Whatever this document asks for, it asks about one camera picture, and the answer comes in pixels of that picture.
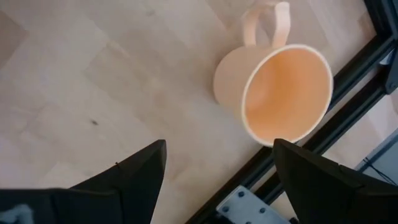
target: mug handle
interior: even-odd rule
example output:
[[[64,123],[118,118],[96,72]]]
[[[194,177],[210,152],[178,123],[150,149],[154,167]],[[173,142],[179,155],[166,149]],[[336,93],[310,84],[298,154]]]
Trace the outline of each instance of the mug handle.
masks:
[[[270,6],[274,6],[275,10],[275,32],[272,38],[272,47],[278,48],[286,45],[290,32],[290,5],[288,2],[278,2],[248,10],[243,22],[243,42],[245,46],[256,45],[258,18]]]

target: cable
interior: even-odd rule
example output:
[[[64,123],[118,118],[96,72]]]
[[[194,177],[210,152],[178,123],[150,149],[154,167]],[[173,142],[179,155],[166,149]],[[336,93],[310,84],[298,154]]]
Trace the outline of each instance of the cable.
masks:
[[[370,168],[372,168],[374,171],[377,172],[377,174],[379,174],[386,182],[388,182],[389,184],[395,185],[397,186],[397,184],[390,178],[388,177],[386,174],[382,173],[381,171],[379,171],[378,169],[376,169],[369,161],[369,159],[367,157],[365,157],[365,159],[363,159],[363,161],[366,163],[366,165],[368,165]]]

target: mug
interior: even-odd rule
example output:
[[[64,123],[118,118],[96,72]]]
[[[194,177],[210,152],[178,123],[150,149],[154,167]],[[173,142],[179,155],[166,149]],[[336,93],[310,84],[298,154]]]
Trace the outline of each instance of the mug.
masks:
[[[256,45],[256,26],[269,6],[244,16],[244,46],[231,51],[217,66],[216,100],[243,122],[256,141],[297,142],[321,121],[330,104],[333,75],[320,52],[303,44],[286,45],[290,31],[287,2],[272,7],[275,32],[270,47]]]

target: wooden floor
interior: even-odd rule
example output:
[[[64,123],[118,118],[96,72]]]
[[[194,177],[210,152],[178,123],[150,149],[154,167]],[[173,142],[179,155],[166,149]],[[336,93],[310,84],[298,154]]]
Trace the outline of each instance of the wooden floor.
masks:
[[[263,2],[0,0],[0,187],[70,187],[166,139],[152,223],[184,223],[260,148],[211,87],[242,45],[242,15]],[[291,0],[291,10],[289,42],[321,51],[334,73],[374,36],[362,0]],[[354,167],[398,127],[393,99],[325,155]],[[285,195],[273,206],[294,215]]]

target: cup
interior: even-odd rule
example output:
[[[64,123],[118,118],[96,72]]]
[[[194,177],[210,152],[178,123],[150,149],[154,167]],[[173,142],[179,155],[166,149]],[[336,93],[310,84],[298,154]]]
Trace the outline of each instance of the cup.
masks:
[[[275,11],[271,46],[256,45],[261,13]],[[287,2],[250,9],[244,16],[244,46],[217,66],[216,100],[243,122],[256,141],[272,146],[274,139],[296,142],[321,121],[330,104],[333,75],[320,52],[303,44],[286,45],[290,31]]]

